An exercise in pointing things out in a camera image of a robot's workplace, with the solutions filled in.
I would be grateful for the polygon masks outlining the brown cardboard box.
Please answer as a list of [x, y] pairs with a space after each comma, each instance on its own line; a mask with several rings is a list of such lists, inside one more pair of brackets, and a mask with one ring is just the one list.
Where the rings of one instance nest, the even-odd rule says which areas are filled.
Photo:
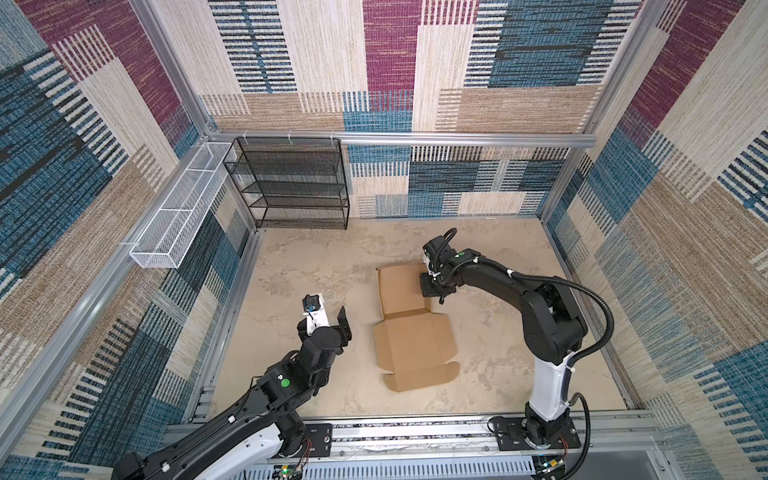
[[382, 321], [373, 327], [377, 364], [393, 392], [433, 387], [454, 381], [460, 364], [448, 316], [432, 311], [422, 295], [422, 263], [376, 270]]

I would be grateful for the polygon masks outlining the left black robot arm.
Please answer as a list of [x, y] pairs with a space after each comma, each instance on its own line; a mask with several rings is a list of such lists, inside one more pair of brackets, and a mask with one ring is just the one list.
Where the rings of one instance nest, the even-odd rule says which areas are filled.
[[330, 379], [337, 356], [352, 339], [346, 310], [320, 326], [259, 376], [216, 417], [146, 457], [131, 452], [113, 467], [113, 479], [230, 479], [275, 456], [297, 453], [306, 425], [297, 409]]

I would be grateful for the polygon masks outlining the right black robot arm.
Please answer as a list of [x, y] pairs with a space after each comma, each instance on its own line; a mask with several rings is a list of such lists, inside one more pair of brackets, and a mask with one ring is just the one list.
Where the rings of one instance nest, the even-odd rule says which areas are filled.
[[534, 448], [550, 446], [569, 420], [569, 361], [588, 332], [575, 299], [559, 277], [526, 276], [481, 253], [453, 249], [449, 230], [423, 246], [427, 272], [422, 294], [443, 301], [462, 286], [475, 287], [508, 303], [521, 314], [524, 342], [535, 357], [533, 389], [522, 428]]

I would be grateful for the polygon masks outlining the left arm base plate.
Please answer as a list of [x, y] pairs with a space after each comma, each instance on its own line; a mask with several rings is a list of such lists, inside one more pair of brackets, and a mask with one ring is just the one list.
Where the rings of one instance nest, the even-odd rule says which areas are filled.
[[327, 458], [331, 455], [332, 440], [331, 423], [310, 422], [285, 443], [278, 455], [283, 458]]

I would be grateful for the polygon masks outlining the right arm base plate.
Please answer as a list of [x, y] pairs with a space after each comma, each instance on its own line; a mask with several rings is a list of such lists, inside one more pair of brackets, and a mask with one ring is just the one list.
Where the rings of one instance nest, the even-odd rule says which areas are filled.
[[544, 421], [536, 415], [494, 416], [488, 420], [487, 428], [500, 451], [572, 450], [582, 446], [568, 413], [552, 421]]

